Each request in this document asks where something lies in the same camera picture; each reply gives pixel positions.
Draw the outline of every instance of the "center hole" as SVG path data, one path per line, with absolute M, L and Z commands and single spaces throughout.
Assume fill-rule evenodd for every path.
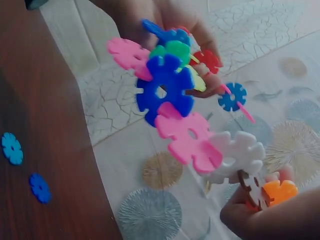
M 191 138 L 197 139 L 197 135 L 192 129 L 188 129 L 188 133 L 189 133 Z
M 235 164 L 236 160 L 233 157 L 225 157 L 223 159 L 223 165 L 225 166 L 231 166 Z
M 156 92 L 155 92 L 155 94 L 158 98 L 163 99 L 166 97 L 167 92 L 164 89 L 166 89 L 166 86 L 161 86 L 161 87 L 158 86 L 158 88 L 156 89 Z
M 234 100 L 236 100 L 236 96 L 235 96 L 234 94 L 230 94 L 230 99 L 231 99 L 232 101 L 234 101 Z

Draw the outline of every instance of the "blue snowflake toy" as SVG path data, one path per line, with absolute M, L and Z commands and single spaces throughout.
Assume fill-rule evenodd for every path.
M 15 135 L 10 132 L 5 132 L 1 138 L 1 145 L 4 156 L 11 164 L 22 164 L 24 153 L 22 152 L 21 145 Z
M 38 173 L 34 173 L 30 176 L 29 184 L 33 195 L 36 196 L 40 203 L 47 204 L 51 200 L 52 195 L 49 186 Z
M 246 103 L 246 99 L 244 98 L 247 95 L 247 91 L 243 88 L 240 83 L 232 83 L 229 82 L 226 86 L 231 91 L 231 94 L 225 93 L 220 95 L 221 97 L 218 99 L 219 105 L 227 112 L 238 111 L 240 109 L 237 102 L 244 105 Z
M 184 91 L 194 89 L 194 81 L 188 68 L 184 67 L 177 72 L 180 64 L 181 60 L 171 54 L 166 54 L 164 59 L 154 56 L 146 63 L 152 81 L 138 79 L 136 82 L 136 87 L 143 89 L 143 93 L 136 94 L 136 103 L 141 112 L 149 110 L 144 119 L 153 127 L 157 110 L 164 102 L 170 102 L 183 117 L 192 110 L 194 99 L 184 95 Z M 157 89 L 162 86 L 165 87 L 166 95 L 160 98 L 157 96 Z
M 156 37 L 159 39 L 157 45 L 165 46 L 169 41 L 180 41 L 183 44 L 187 44 L 189 47 L 191 46 L 191 41 L 188 33 L 180 28 L 178 28 L 177 30 L 171 29 L 168 31 L 164 31 L 158 25 L 147 19 L 142 20 L 142 26 L 148 32 L 156 35 Z

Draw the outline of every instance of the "hand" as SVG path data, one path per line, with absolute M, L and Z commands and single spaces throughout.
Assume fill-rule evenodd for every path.
M 280 180 L 283 182 L 284 180 L 293 181 L 293 170 L 289 165 L 285 165 L 284 168 L 279 170 L 279 172 L 275 172 L 266 176 L 266 182 L 271 182 L 274 180 Z M 273 234 L 269 229 L 278 228 L 280 230 L 280 223 L 282 221 L 278 217 L 276 217 L 272 212 L 275 211 L 276 208 L 281 208 L 281 204 L 277 206 L 273 206 L 264 211 L 256 212 L 252 208 L 246 205 L 248 201 L 248 194 L 246 191 L 240 186 L 235 194 L 231 197 L 231 199 L 227 202 L 227 204 L 223 207 L 220 213 L 221 221 L 237 236 L 242 239 L 279 239 L 279 238 L 269 238 L 268 234 Z
M 157 38 L 155 35 L 146 32 L 142 26 L 142 19 L 148 19 L 164 30 L 183 26 L 194 36 L 201 49 L 212 51 L 218 57 L 220 67 L 223 66 L 216 40 L 210 29 L 206 27 L 205 23 L 196 13 L 196 8 L 192 6 L 191 0 L 91 1 L 113 18 L 120 36 L 124 39 L 132 40 L 141 44 L 144 48 L 152 50 L 156 46 Z M 206 68 L 199 68 L 202 68 L 200 70 L 202 74 L 199 75 L 203 77 Z M 219 88 L 221 80 L 217 75 L 208 74 L 203 80 L 207 88 L 205 92 L 191 90 L 187 94 L 199 98 L 207 98 L 216 93 L 224 93 L 224 90 Z

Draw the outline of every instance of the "light blue snowflake toy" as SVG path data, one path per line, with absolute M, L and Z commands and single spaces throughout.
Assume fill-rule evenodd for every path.
M 1 145 L 4 156 L 11 164 L 22 164 L 24 153 L 22 152 L 21 145 L 15 135 L 10 132 L 5 132 L 1 138 Z

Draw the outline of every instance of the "yellow toy piece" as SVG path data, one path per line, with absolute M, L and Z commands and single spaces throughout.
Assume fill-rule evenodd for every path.
M 279 180 L 270 181 L 263 186 L 263 189 L 270 198 L 270 207 L 287 201 L 298 194 L 298 188 L 290 180 L 284 180 L 282 184 Z
M 204 92 L 207 89 L 204 80 L 199 76 L 197 71 L 192 66 L 185 65 L 185 67 L 188 68 L 191 72 L 192 79 L 194 82 L 194 89 L 200 92 Z

